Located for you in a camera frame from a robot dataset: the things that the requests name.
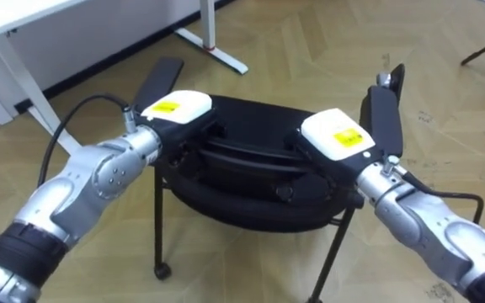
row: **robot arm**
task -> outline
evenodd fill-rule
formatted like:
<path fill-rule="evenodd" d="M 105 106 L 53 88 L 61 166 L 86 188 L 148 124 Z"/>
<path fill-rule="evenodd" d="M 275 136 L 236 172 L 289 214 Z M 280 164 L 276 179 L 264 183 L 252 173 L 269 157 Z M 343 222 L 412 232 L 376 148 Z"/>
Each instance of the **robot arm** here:
<path fill-rule="evenodd" d="M 0 303 L 36 302 L 59 262 L 106 207 L 146 166 L 172 156 L 214 118 L 208 95 L 173 92 L 145 109 L 138 126 L 130 123 L 124 135 L 75 151 L 0 235 Z"/>
<path fill-rule="evenodd" d="M 417 189 L 399 159 L 384 157 L 349 116 L 330 109 L 307 118 L 294 145 L 339 185 L 355 186 L 391 234 L 436 276 L 471 303 L 485 303 L 485 230 Z"/>

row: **white desk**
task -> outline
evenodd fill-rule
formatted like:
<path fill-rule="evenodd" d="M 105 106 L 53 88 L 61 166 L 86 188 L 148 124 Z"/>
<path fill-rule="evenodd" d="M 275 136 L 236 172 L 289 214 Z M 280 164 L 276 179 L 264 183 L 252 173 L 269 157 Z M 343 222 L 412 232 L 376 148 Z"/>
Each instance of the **white desk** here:
<path fill-rule="evenodd" d="M 39 85 L 9 43 L 7 33 L 29 22 L 85 1 L 87 0 L 0 0 L 0 59 L 5 63 L 8 72 L 13 76 L 16 83 L 31 100 L 33 106 L 29 108 L 29 112 L 52 135 L 61 121 L 48 103 Z M 199 45 L 236 71 L 245 73 L 248 68 L 244 64 L 216 48 L 214 0 L 200 0 L 200 11 L 204 19 L 205 38 L 203 40 L 186 29 L 178 29 L 176 33 Z M 13 104 L 1 103 L 1 105 L 7 111 L 9 118 L 18 115 Z M 61 133 L 59 144 L 68 153 L 72 153 L 80 147 L 80 144 L 66 130 Z"/>
<path fill-rule="evenodd" d="M 29 112 L 52 135 L 61 121 L 8 42 L 7 32 L 84 1 L 86 0 L 0 0 L 0 59 L 31 100 L 33 106 L 29 108 Z M 2 106 L 11 117 L 18 115 L 13 104 L 2 103 Z M 61 133 L 59 144 L 68 153 L 80 147 L 80 144 L 66 130 Z"/>

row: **screw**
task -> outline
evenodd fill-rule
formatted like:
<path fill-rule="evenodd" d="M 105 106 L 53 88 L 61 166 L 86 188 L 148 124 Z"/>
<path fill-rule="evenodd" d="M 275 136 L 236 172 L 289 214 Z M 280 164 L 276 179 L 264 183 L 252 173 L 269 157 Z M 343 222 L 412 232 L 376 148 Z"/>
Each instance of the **screw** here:
<path fill-rule="evenodd" d="M 383 169 L 381 170 L 381 172 L 385 176 L 390 176 L 392 173 L 392 169 L 394 169 L 394 167 L 399 163 L 400 163 L 400 159 L 398 157 L 388 156 L 385 160 L 385 165 L 383 166 Z"/>
<path fill-rule="evenodd" d="M 390 88 L 391 81 L 392 81 L 392 76 L 389 73 L 380 72 L 377 75 L 377 79 L 376 79 L 377 85 L 382 88 Z"/>

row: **parquet floor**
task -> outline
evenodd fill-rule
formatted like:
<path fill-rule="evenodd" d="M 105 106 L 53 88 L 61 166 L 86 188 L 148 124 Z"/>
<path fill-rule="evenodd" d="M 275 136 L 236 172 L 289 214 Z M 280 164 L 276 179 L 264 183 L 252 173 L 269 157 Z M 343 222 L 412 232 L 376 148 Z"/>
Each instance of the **parquet floor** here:
<path fill-rule="evenodd" d="M 403 163 L 438 189 L 485 198 L 485 4 L 475 0 L 238 0 L 217 14 L 219 45 L 246 62 L 241 77 L 175 36 L 52 101 L 66 113 L 80 98 L 110 91 L 132 99 L 160 56 L 186 67 L 177 88 L 358 116 L 375 74 L 404 62 Z M 199 28 L 198 24 L 189 27 Z M 83 144 L 122 133 L 120 114 L 87 107 L 69 130 Z M 48 134 L 28 114 L 0 126 L 0 231 L 35 187 Z M 51 173 L 67 159 L 61 148 Z M 299 235 L 242 231 L 166 197 L 165 254 L 173 277 L 152 273 L 152 171 L 113 203 L 64 260 L 41 302 L 276 303 L 310 295 L 335 227 Z M 451 202 L 465 217 L 469 202 Z M 482 224 L 485 226 L 485 214 Z M 327 282 L 324 302 L 463 302 L 397 244 L 365 207 Z"/>

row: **black cable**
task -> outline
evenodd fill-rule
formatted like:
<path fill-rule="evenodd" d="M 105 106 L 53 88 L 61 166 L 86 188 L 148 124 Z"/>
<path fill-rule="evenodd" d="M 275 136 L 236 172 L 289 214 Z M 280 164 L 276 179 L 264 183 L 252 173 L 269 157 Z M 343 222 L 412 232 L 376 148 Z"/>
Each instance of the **black cable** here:
<path fill-rule="evenodd" d="M 96 99 L 103 99 L 106 101 L 110 101 L 114 104 L 117 104 L 120 108 L 121 111 L 126 111 L 130 110 L 130 106 L 127 102 L 125 102 L 123 99 L 114 96 L 110 93 L 96 93 L 94 95 L 91 95 L 89 97 L 86 97 L 82 101 L 80 101 L 74 108 L 71 109 L 70 112 L 63 118 L 61 123 L 57 126 L 56 131 L 54 131 L 54 135 L 50 139 L 50 143 L 48 143 L 48 147 L 46 148 L 46 151 L 44 153 L 44 157 L 42 159 L 42 164 L 40 165 L 40 172 L 39 172 L 39 181 L 37 182 L 37 188 L 41 186 L 45 181 L 46 181 L 46 174 L 48 172 L 48 166 L 50 165 L 50 159 L 51 159 L 51 154 L 54 151 L 54 148 L 56 147 L 57 140 L 59 139 L 59 136 L 65 130 L 67 127 L 68 121 L 71 120 L 71 118 L 74 116 L 74 114 L 85 104 L 89 103 L 90 101 L 96 100 Z"/>
<path fill-rule="evenodd" d="M 476 224 L 480 224 L 480 219 L 482 218 L 482 212 L 484 211 L 484 199 L 482 199 L 481 196 L 477 194 L 464 194 L 464 193 L 450 193 L 450 192 L 440 192 L 433 190 L 426 186 L 426 184 L 422 183 L 420 180 L 418 180 L 412 173 L 407 172 L 406 174 L 403 175 L 403 179 L 412 186 L 414 186 L 416 189 L 426 193 L 426 194 L 431 194 L 434 196 L 438 196 L 441 198 L 452 198 L 452 199 L 472 199 L 477 202 L 477 210 L 475 211 L 475 215 L 472 219 L 472 221 Z"/>

